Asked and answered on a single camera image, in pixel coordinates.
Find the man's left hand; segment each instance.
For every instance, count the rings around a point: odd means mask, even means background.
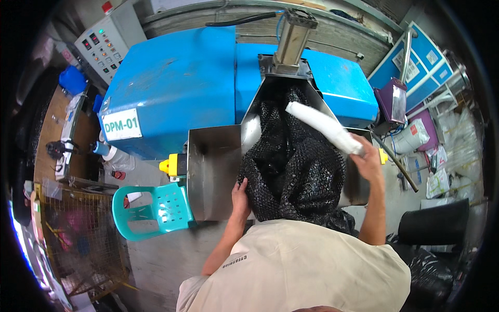
[[[251,213],[248,206],[248,196],[246,195],[246,186],[248,185],[248,178],[244,178],[241,185],[238,182],[232,189],[232,215],[231,218],[237,218],[240,221],[246,221]]]

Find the red digital display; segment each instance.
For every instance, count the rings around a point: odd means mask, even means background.
[[[92,49],[92,46],[88,43],[88,41],[85,39],[84,41],[81,42],[87,50]]]

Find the black bucket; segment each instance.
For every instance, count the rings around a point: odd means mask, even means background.
[[[399,223],[399,242],[407,245],[452,245],[463,241],[468,199],[406,212]]]

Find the control panel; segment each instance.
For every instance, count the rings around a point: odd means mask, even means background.
[[[92,68],[110,84],[131,46],[146,40],[131,1],[87,29],[75,42]]]

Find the concrete floor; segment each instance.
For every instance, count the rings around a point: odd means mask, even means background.
[[[418,210],[425,198],[428,171],[422,171],[420,191],[410,188],[403,191],[397,179],[398,168],[392,162],[383,167],[386,181],[387,234],[397,232],[400,218],[406,211]],[[136,168],[126,174],[123,181],[106,173],[106,183],[118,186],[159,186],[168,183],[168,177],[157,169],[156,162],[137,162]],[[150,203],[150,196],[144,195],[132,202],[131,207]],[[355,217],[356,229],[360,229],[365,216],[364,206],[349,206],[345,211]],[[175,311],[179,286],[182,281],[198,275],[204,261],[219,241],[226,222],[205,222],[193,229],[171,232],[141,242],[127,241],[131,269],[130,284],[139,288],[135,291],[126,287],[116,293],[130,312]]]

